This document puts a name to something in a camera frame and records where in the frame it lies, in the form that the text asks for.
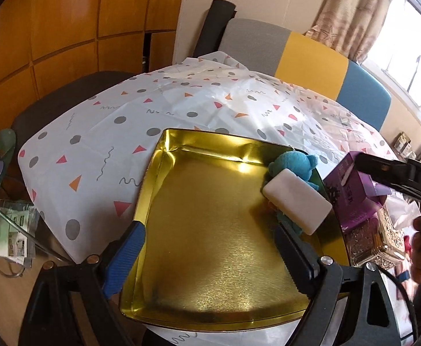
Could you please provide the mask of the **gold metal tray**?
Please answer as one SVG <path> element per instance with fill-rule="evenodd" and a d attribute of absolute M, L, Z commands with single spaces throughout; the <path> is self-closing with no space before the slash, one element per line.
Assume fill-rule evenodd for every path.
<path fill-rule="evenodd" d="M 285 146 L 167 129 L 142 181 L 135 220 L 145 244 L 121 292 L 128 318 L 212 332 L 278 326 L 302 317 L 275 246 L 276 212 L 262 195 Z"/>

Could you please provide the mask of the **ornate silver tissue box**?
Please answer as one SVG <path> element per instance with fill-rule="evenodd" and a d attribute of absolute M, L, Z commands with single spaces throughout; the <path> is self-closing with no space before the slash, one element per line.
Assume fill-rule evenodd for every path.
<path fill-rule="evenodd" d="M 350 264 L 354 267 L 372 262 L 388 270 L 405 260 L 404 235 L 394 228 L 385 206 L 346 231 L 344 241 Z"/>

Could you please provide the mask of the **white foam sponge block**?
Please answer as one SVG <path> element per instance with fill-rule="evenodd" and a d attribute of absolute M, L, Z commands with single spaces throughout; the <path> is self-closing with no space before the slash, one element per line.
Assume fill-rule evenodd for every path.
<path fill-rule="evenodd" d="M 307 235 L 313 235 L 332 210 L 328 200 L 289 169 L 270 180 L 262 193 Z"/>

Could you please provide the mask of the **blue plush bear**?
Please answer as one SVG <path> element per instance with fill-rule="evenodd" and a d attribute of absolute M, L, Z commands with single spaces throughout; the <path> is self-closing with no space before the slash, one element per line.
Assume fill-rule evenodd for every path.
<path fill-rule="evenodd" d="M 284 169 L 289 169 L 293 173 L 296 174 L 299 178 L 306 181 L 309 185 L 311 185 L 315 190 L 319 190 L 319 186 L 317 184 L 313 184 L 310 182 L 310 178 L 315 169 L 316 165 L 318 164 L 317 157 L 314 155 L 307 155 L 303 152 L 298 151 L 288 151 L 281 154 L 274 162 L 268 165 L 268 174 L 271 177 L 271 180 L 279 174 Z M 283 214 L 279 209 L 279 213 L 281 215 L 294 223 L 289 217 Z M 294 230 L 297 233 L 304 233 L 301 228 L 299 228 L 296 224 Z"/>

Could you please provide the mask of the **patterned white tablecloth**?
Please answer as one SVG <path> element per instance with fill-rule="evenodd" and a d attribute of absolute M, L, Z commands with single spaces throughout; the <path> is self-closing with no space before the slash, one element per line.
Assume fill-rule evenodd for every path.
<path fill-rule="evenodd" d="M 255 138 L 304 150 L 329 173 L 351 150 L 390 144 L 339 103 L 249 71 L 222 52 L 129 78 L 54 112 L 17 161 L 36 208 L 76 262 L 100 253 L 133 218 L 147 164 L 167 128 Z"/>

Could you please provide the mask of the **snack packets on sill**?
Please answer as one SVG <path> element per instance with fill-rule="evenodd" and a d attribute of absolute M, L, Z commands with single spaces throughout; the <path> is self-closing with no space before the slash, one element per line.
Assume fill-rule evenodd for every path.
<path fill-rule="evenodd" d="M 399 133 L 393 142 L 393 149 L 403 159 L 415 159 L 416 153 L 411 146 L 411 139 L 405 132 Z"/>

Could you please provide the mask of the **grey yellow blue sofa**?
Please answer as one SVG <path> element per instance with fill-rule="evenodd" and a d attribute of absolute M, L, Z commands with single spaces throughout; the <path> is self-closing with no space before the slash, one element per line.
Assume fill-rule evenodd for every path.
<path fill-rule="evenodd" d="M 380 130 L 391 96 L 363 67 L 295 31 L 258 20 L 228 22 L 220 51 L 252 71 L 315 91 L 337 101 Z"/>

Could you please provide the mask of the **purple tissue box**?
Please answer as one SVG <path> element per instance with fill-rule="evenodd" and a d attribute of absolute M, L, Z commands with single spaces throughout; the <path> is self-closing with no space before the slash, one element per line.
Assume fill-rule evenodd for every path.
<path fill-rule="evenodd" d="M 374 216 L 391 194 L 391 189 L 356 170 L 358 154 L 358 151 L 348 152 L 323 180 L 344 233 Z"/>

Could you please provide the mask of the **beige patterned curtain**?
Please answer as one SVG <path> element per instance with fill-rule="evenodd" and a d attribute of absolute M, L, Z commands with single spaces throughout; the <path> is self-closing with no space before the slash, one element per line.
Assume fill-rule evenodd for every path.
<path fill-rule="evenodd" d="M 361 64 L 375 44 L 392 0 L 326 0 L 305 36 Z"/>

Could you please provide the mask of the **green white paper packets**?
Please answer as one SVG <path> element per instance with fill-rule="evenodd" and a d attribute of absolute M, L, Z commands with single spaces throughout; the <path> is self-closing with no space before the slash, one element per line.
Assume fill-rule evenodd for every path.
<path fill-rule="evenodd" d="M 38 211 L 30 202 L 0 201 L 0 211 L 33 237 L 38 226 Z M 35 258 L 35 243 L 12 227 L 0 216 L 0 257 L 25 268 L 30 268 Z"/>

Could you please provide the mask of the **black rolled mat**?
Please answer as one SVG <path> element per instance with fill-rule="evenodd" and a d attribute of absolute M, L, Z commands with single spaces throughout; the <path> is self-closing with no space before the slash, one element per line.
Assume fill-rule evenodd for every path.
<path fill-rule="evenodd" d="M 229 21 L 236 15 L 236 5 L 227 0 L 213 0 L 193 51 L 193 57 L 216 52 Z"/>

